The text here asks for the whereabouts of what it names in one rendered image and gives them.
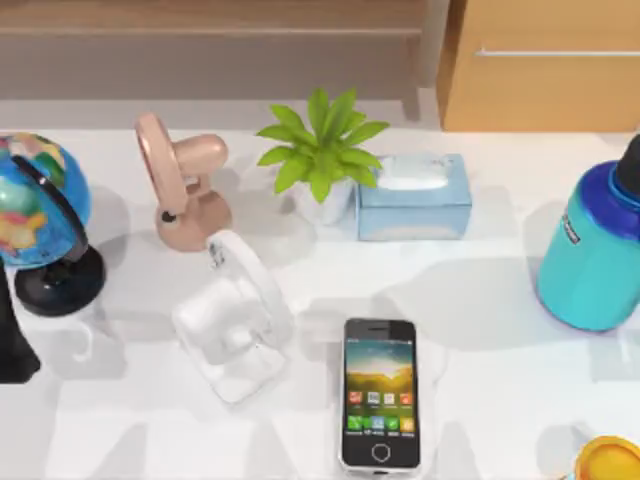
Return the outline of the teal and blue bottle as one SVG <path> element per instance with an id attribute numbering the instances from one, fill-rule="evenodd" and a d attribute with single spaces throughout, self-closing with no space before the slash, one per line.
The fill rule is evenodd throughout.
<path id="1" fill-rule="evenodd" d="M 540 263 L 536 291 L 574 328 L 618 327 L 640 303 L 640 133 L 577 182 Z"/>

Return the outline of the pink desk fan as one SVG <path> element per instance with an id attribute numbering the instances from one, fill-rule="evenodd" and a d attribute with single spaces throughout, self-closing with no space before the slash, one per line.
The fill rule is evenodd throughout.
<path id="1" fill-rule="evenodd" d="M 153 113 L 139 116 L 135 131 L 158 200 L 160 239 L 180 252 L 205 250 L 208 237 L 232 223 L 228 203 L 211 185 L 212 174 L 228 160 L 227 144 L 212 133 L 173 141 Z"/>

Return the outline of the wooden cupboard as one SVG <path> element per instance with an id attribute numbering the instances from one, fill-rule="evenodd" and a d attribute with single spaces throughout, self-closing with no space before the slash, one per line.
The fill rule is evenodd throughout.
<path id="1" fill-rule="evenodd" d="M 450 132 L 640 130 L 640 58 L 488 50 L 640 50 L 640 0 L 450 0 L 436 81 Z"/>

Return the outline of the blue globe on black stand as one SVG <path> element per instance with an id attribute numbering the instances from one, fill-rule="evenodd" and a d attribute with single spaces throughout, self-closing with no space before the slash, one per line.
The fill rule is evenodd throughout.
<path id="1" fill-rule="evenodd" d="M 88 306 L 106 281 L 87 225 L 92 197 L 76 158 L 30 132 L 0 133 L 0 260 L 24 308 L 60 317 Z"/>

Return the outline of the black smartphone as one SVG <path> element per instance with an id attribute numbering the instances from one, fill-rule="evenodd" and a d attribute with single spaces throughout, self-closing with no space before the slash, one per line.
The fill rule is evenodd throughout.
<path id="1" fill-rule="evenodd" d="M 421 465 L 417 334 L 412 322 L 345 322 L 339 459 L 347 470 L 382 475 L 406 474 Z"/>

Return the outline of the green plant in white pot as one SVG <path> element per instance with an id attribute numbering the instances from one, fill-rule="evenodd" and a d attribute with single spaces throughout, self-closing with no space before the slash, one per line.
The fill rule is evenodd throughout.
<path id="1" fill-rule="evenodd" d="M 273 192 L 290 193 L 299 214 L 311 223 L 337 223 L 355 187 L 377 186 L 381 160 L 362 145 L 390 123 L 369 119 L 356 109 L 356 100 L 355 89 L 331 99 L 317 87 L 306 101 L 306 119 L 288 105 L 272 104 L 275 122 L 255 133 L 276 143 L 257 162 L 277 169 Z"/>

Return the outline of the yellow and orange round object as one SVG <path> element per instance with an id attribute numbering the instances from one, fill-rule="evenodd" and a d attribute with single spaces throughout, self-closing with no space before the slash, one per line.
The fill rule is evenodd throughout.
<path id="1" fill-rule="evenodd" d="M 640 447 L 617 436 L 599 436 L 580 451 L 575 480 L 640 480 Z"/>

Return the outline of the white desk fan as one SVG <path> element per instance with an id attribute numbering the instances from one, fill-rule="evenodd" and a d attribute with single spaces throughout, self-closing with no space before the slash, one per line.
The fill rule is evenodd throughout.
<path id="1" fill-rule="evenodd" d="M 256 252 L 232 230 L 207 239 L 212 280 L 172 312 L 178 340 L 214 393 L 228 404 L 281 375 L 294 315 Z"/>

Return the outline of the light blue tissue box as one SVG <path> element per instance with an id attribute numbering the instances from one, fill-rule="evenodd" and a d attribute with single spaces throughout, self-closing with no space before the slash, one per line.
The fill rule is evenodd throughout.
<path id="1" fill-rule="evenodd" d="M 463 157 L 434 152 L 384 155 L 376 185 L 355 194 L 360 241 L 458 240 L 466 233 L 472 195 Z"/>

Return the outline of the wooden open shelf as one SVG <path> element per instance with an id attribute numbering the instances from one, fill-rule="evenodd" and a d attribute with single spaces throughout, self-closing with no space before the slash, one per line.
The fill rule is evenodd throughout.
<path id="1" fill-rule="evenodd" d="M 398 102 L 434 85 L 449 0 L 0 0 L 0 99 Z"/>

